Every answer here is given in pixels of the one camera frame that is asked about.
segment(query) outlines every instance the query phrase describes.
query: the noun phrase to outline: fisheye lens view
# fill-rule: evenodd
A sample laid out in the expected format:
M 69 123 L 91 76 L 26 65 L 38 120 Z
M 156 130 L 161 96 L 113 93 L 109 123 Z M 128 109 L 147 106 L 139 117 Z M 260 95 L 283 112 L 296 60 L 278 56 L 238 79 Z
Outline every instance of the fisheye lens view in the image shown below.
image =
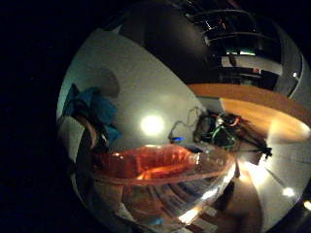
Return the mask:
M 302 1 L 4 5 L 8 232 L 311 232 Z

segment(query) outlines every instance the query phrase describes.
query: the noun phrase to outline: bright light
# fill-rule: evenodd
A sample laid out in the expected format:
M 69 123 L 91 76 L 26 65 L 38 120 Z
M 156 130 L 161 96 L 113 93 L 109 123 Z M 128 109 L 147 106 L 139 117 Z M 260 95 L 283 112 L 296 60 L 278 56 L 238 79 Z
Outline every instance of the bright light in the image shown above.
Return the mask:
M 262 186 L 269 177 L 268 172 L 264 168 L 254 165 L 250 162 L 244 162 L 244 164 L 255 187 Z
M 288 196 L 288 197 L 293 197 L 294 196 L 294 191 L 290 187 L 286 187 L 283 189 L 283 195 Z
M 206 200 L 207 198 L 210 198 L 210 197 L 216 195 L 216 193 L 217 193 L 217 189 L 216 189 L 216 188 L 215 188 L 215 189 L 212 189 L 212 190 L 209 190 L 209 191 L 207 191 L 207 192 L 205 192 L 205 193 L 203 194 L 203 196 L 201 197 L 201 199 L 202 199 L 202 200 Z
M 253 52 L 251 52 L 251 51 L 240 51 L 240 54 L 241 55 L 255 55 Z
M 311 211 L 311 202 L 310 201 L 305 201 L 303 203 L 303 206 L 305 207 L 305 209 L 307 209 L 308 211 Z
M 178 217 L 178 219 L 181 222 L 188 224 L 196 217 L 198 212 L 199 212 L 199 210 L 197 208 L 193 208 L 192 210 L 189 210 L 188 212 L 186 212 L 182 216 Z
M 227 172 L 226 176 L 224 177 L 224 182 L 229 183 L 232 180 L 234 173 L 235 173 L 235 165 L 233 165 Z
M 241 174 L 240 177 L 239 177 L 239 180 L 241 182 L 247 182 L 249 180 L 249 178 L 247 176 L 245 176 L 244 174 Z
M 143 118 L 140 126 L 146 135 L 153 136 L 163 130 L 164 122 L 159 116 L 146 116 Z

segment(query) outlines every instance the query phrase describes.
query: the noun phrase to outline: wooden tabletop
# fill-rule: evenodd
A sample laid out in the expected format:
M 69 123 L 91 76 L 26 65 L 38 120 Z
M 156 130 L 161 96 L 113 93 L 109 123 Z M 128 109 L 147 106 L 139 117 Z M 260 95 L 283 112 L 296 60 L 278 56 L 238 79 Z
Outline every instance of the wooden tabletop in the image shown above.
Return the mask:
M 268 142 L 309 138 L 311 113 L 294 100 L 270 90 L 226 83 L 190 84 L 197 96 L 220 98 L 224 111 L 248 120 Z

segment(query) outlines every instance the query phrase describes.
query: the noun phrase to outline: blue cloth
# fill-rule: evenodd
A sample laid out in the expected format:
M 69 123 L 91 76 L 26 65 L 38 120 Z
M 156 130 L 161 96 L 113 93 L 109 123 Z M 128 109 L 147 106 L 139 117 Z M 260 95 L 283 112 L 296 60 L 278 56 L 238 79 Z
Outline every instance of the blue cloth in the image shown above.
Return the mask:
M 72 84 L 62 113 L 65 116 L 72 116 L 76 113 L 84 117 L 96 117 L 104 125 L 110 143 L 116 141 L 121 135 L 120 131 L 112 125 L 117 108 L 108 99 L 101 96 L 96 87 L 80 92 L 76 85 Z

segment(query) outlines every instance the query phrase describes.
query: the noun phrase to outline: ceiling light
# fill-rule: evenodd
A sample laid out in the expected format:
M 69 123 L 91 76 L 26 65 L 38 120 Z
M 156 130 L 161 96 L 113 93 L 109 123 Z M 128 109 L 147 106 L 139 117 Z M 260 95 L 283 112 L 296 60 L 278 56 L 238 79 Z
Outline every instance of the ceiling light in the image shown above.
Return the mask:
M 290 187 L 286 187 L 283 189 L 283 195 L 288 196 L 288 197 L 293 197 L 294 196 L 294 191 Z

